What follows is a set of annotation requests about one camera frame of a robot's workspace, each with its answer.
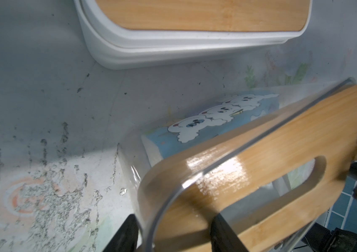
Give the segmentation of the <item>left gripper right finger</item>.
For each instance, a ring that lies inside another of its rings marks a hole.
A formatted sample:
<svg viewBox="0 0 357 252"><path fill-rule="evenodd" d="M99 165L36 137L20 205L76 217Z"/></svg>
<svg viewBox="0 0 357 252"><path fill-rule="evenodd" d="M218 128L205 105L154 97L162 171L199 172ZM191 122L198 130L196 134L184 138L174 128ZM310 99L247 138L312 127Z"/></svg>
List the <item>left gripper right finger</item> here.
<svg viewBox="0 0 357 252"><path fill-rule="evenodd" d="M221 214L212 220L210 237L212 252L249 252Z"/></svg>

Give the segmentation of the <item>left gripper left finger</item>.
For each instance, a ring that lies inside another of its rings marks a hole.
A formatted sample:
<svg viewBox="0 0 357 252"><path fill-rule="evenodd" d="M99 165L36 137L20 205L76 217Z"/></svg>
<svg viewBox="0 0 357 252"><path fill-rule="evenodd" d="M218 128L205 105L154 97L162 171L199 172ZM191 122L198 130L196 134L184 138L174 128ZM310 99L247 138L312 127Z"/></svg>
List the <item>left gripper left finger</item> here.
<svg viewBox="0 0 357 252"><path fill-rule="evenodd" d="M135 252L137 249L139 227L134 214L130 214L103 252Z"/></svg>

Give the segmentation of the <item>dark bamboo lid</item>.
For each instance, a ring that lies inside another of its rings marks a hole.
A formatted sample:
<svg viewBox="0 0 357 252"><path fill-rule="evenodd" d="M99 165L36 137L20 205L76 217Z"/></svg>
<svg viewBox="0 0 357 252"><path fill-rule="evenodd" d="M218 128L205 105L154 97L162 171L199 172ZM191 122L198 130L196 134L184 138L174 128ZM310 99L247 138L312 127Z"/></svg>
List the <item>dark bamboo lid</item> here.
<svg viewBox="0 0 357 252"><path fill-rule="evenodd" d="M340 83L155 165L138 189L145 252L209 251L213 218L314 161L305 182L235 224L264 252L341 194L357 145L357 85Z"/></svg>

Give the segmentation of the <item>clear plastic tissue box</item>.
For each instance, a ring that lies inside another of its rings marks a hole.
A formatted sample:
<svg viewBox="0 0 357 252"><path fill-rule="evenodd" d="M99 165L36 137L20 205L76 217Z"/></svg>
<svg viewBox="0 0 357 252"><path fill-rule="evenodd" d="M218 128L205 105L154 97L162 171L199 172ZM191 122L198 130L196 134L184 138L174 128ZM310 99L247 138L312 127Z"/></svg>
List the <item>clear plastic tissue box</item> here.
<svg viewBox="0 0 357 252"><path fill-rule="evenodd" d="M131 131L119 145L143 252L209 252L223 214L266 252L326 212L357 159L357 84L236 92Z"/></svg>

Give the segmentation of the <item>blue tissue pack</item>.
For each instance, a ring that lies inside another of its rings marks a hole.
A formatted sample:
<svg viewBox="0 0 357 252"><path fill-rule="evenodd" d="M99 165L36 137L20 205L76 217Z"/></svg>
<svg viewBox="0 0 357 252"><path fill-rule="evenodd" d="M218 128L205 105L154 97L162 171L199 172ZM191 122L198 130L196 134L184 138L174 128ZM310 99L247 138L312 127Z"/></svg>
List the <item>blue tissue pack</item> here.
<svg viewBox="0 0 357 252"><path fill-rule="evenodd" d="M279 94L230 95L141 136L150 166L279 109Z"/></svg>

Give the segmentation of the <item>white tissue box base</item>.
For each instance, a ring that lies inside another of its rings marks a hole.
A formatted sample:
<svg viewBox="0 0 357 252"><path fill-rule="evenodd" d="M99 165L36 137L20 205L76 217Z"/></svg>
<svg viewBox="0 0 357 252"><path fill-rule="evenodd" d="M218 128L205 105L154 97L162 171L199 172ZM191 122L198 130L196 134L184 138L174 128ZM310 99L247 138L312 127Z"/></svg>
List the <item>white tissue box base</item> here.
<svg viewBox="0 0 357 252"><path fill-rule="evenodd" d="M128 30L109 20L95 1L75 1L75 7L91 56L112 70L224 59L284 44L308 27L293 32Z"/></svg>

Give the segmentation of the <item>bamboo tissue box lid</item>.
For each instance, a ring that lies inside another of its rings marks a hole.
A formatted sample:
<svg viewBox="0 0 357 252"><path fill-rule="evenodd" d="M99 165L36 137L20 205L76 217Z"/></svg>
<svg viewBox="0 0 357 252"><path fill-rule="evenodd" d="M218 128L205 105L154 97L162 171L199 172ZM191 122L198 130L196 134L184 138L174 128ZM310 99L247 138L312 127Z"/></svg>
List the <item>bamboo tissue box lid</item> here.
<svg viewBox="0 0 357 252"><path fill-rule="evenodd" d="M301 31L310 1L110 0L97 1L112 22L134 30Z"/></svg>

